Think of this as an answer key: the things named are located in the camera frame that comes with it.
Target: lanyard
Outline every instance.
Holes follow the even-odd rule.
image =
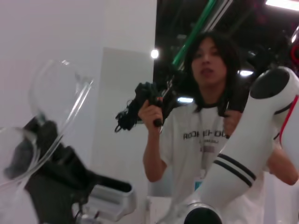
[[[213,142],[213,139],[215,137],[215,131],[219,125],[220,122],[220,117],[217,116],[213,122],[212,125],[212,137],[210,138],[211,142]],[[201,117],[201,112],[199,112],[199,138],[200,138],[200,150],[202,151],[202,157],[201,157],[201,167],[200,167],[200,172],[201,172],[201,176],[205,176],[206,175],[206,169],[207,169],[207,164],[206,164],[206,160],[205,160],[205,138],[204,138],[204,128],[203,128],[203,122],[202,122],[202,117]]]

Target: white t-shirt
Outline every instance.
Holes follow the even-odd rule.
[[[199,113],[196,105],[189,104],[175,108],[165,121],[160,135],[161,159],[172,166],[172,205],[182,202],[194,191],[194,179],[199,175],[201,163],[207,168],[227,142],[223,130],[223,117],[219,117],[217,107],[203,108],[202,129],[199,128]],[[200,151],[199,132],[204,132],[205,153]],[[222,211],[225,224],[262,224],[264,211],[263,172],[252,187],[242,196],[233,200]]]

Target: dark ceiling structure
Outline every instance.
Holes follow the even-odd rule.
[[[254,71],[260,52],[271,50],[282,35],[291,40],[299,25],[298,11],[268,6],[266,0],[157,0],[155,47],[159,58],[154,61],[153,81],[158,85],[169,79],[165,67],[173,63],[211,2],[215,2],[214,8],[199,32],[214,29],[230,36],[239,47],[243,70]],[[284,57],[282,64],[289,63]],[[172,108],[180,106],[177,98],[184,96],[169,95],[164,98],[165,117]]]

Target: young person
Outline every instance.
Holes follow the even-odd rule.
[[[149,135],[143,163],[151,182],[162,178],[172,166],[172,205],[182,202],[202,181],[214,158],[234,132],[241,113],[226,111],[240,70],[238,54],[229,39],[216,33],[201,34],[189,48],[185,70],[189,74],[194,103],[174,109],[163,129],[153,125],[163,119],[161,109],[146,101],[139,111]],[[283,150],[274,144],[268,161],[271,173],[290,185],[298,173]],[[244,195],[221,211],[225,224],[262,224],[264,207],[263,173]]]

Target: hand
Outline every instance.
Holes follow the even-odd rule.
[[[226,111],[225,115],[227,117],[224,118],[224,132],[227,136],[231,136],[241,119],[242,113],[239,111]]]
[[[155,105],[150,105],[149,101],[146,100],[143,106],[138,112],[138,116],[145,124],[149,133],[160,133],[160,127],[154,126],[154,120],[161,119],[163,121],[162,109]]]

